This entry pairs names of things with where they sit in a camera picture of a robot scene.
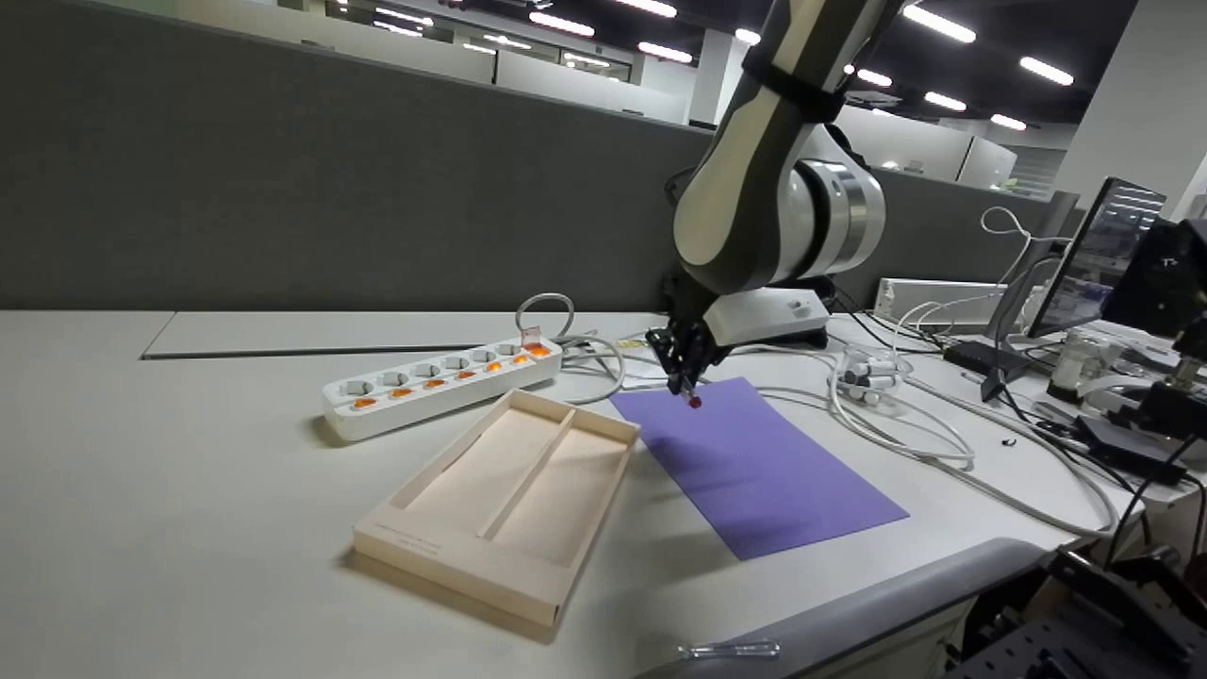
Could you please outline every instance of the purple foam sheet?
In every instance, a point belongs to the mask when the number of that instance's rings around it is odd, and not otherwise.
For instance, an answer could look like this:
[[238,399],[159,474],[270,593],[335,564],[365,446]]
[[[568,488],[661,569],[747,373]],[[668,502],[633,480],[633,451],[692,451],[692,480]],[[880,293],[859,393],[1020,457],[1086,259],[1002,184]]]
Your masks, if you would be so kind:
[[782,420],[749,383],[612,399],[736,559],[761,559],[903,521],[907,508]]

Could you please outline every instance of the monitor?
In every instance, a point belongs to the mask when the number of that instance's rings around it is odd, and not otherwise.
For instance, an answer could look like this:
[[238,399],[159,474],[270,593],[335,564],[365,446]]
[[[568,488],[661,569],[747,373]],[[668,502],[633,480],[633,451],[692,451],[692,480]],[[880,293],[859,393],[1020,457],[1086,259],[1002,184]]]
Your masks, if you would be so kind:
[[1099,322],[1108,290],[1123,278],[1139,238],[1159,224],[1163,207],[1163,193],[1108,179],[1065,249],[1029,335]]

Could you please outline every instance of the ceiling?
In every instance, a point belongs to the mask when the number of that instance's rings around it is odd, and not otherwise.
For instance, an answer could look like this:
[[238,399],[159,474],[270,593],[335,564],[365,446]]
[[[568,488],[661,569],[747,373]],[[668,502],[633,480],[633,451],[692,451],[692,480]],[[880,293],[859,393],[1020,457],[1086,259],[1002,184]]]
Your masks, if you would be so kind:
[[[450,0],[462,9],[528,17],[528,0]],[[633,51],[664,41],[697,52],[700,32],[761,28],[771,0],[670,0],[675,21],[655,21],[615,0],[543,0],[547,13],[596,28],[596,41]],[[1133,21],[1135,0],[924,0],[928,13],[976,32],[973,46],[947,41],[918,23],[894,21],[859,62],[894,81],[894,115],[942,117],[922,101],[942,91],[971,101],[971,117],[1007,115],[1029,126],[1083,122],[1093,88]],[[1027,75],[1020,57],[1042,57],[1075,75],[1070,88]]]

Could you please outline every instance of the wooden tray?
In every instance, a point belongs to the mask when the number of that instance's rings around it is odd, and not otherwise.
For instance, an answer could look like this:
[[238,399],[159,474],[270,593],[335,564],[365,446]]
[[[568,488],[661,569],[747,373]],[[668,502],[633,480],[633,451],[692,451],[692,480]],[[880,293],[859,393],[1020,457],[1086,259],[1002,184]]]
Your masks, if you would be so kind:
[[508,393],[356,530],[356,564],[551,642],[633,446],[631,422]]

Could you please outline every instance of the robotic arm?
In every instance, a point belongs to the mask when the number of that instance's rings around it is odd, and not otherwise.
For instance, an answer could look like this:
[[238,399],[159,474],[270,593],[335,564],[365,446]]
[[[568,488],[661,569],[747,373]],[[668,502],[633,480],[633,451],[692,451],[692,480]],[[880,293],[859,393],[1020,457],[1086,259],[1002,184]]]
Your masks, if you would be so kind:
[[668,388],[694,384],[728,349],[826,330],[812,290],[771,282],[850,271],[883,233],[880,182],[826,127],[845,66],[903,0],[777,0],[719,134],[675,213],[679,270],[670,326],[649,331]]

